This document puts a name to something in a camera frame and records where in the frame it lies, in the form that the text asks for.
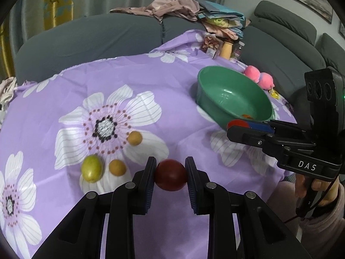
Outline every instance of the human hand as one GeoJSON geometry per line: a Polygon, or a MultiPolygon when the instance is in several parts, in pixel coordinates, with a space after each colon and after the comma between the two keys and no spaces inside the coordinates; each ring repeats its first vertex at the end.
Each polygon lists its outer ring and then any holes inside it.
{"type": "MultiPolygon", "coordinates": [[[[296,174],[296,183],[295,183],[295,196],[303,198],[307,194],[307,188],[305,187],[305,176],[296,174]]],[[[314,191],[326,191],[328,186],[330,185],[330,182],[321,181],[321,180],[314,180],[312,184],[312,189],[314,191]]],[[[323,207],[325,205],[330,204],[333,202],[337,196],[338,196],[338,190],[339,190],[339,177],[332,185],[332,188],[328,191],[328,193],[325,195],[322,201],[318,204],[319,207],[323,207]]]]}

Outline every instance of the yellow-green fruit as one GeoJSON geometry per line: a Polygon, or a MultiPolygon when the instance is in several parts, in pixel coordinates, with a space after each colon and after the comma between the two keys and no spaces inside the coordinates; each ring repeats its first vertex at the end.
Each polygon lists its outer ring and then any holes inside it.
{"type": "Polygon", "coordinates": [[[82,164],[82,176],[85,181],[95,183],[101,179],[103,164],[97,155],[87,156],[82,164]]]}
{"type": "Polygon", "coordinates": [[[115,176],[122,176],[126,173],[127,167],[123,161],[112,160],[109,163],[109,171],[115,176]]]}
{"type": "Polygon", "coordinates": [[[128,135],[127,140],[130,145],[138,146],[142,142],[143,136],[140,132],[134,130],[128,135]]]}

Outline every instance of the floral tablecloth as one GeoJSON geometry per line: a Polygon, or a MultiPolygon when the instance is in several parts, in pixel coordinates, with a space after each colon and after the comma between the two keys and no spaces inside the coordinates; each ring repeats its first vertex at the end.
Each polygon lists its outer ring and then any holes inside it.
{"type": "MultiPolygon", "coordinates": [[[[201,68],[244,68],[199,51],[203,34],[187,31],[148,54],[85,63],[17,88],[0,132],[0,224],[20,258],[31,258],[85,193],[113,191],[149,156],[182,163],[193,156],[227,190],[268,199],[288,173],[260,149],[230,142],[195,103],[201,68]],[[134,130],[143,137],[137,146],[127,141],[134,130]],[[80,171],[89,154],[105,163],[94,184],[80,171]],[[113,159],[124,161],[125,175],[109,172],[113,159]]],[[[276,119],[294,122],[282,99],[270,99],[276,119]]],[[[134,217],[134,231],[138,259],[207,256],[208,216],[193,214],[186,186],[155,186],[151,209],[134,217]]]]}

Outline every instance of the metal screw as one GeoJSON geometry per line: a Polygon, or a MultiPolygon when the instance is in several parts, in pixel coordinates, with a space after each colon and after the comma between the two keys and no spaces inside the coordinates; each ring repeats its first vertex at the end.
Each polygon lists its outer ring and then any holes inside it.
{"type": "Polygon", "coordinates": [[[126,183],[125,187],[127,189],[133,189],[135,187],[135,183],[134,182],[128,182],[128,183],[126,183]]]}
{"type": "Polygon", "coordinates": [[[96,197],[96,193],[95,192],[88,192],[86,194],[86,197],[89,199],[89,200],[92,200],[96,197]]]}
{"type": "Polygon", "coordinates": [[[214,182],[207,182],[206,187],[208,187],[209,189],[214,189],[217,187],[217,184],[214,182]]]}
{"type": "Polygon", "coordinates": [[[248,199],[253,200],[253,199],[256,198],[256,194],[255,194],[254,192],[252,192],[252,191],[249,191],[249,192],[246,193],[246,197],[247,197],[248,199]]]}

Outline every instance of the clear plastic bottle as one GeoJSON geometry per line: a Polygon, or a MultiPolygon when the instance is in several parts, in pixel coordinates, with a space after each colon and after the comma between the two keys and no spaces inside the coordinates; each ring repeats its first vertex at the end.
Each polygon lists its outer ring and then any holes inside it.
{"type": "Polygon", "coordinates": [[[238,42],[235,46],[234,49],[232,50],[231,53],[231,57],[233,59],[239,60],[241,57],[241,53],[242,53],[242,49],[244,47],[244,43],[243,42],[238,42]]]}

